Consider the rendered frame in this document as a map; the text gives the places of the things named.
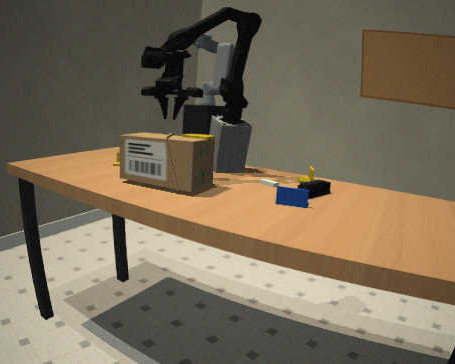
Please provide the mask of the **dark blue flat panel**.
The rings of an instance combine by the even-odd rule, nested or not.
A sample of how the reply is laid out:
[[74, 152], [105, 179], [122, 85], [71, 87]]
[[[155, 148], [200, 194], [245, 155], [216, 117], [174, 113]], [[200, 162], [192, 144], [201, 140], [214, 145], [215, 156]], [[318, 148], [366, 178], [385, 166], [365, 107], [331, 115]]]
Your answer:
[[309, 190], [306, 189], [277, 186], [275, 204], [307, 208], [308, 196]]

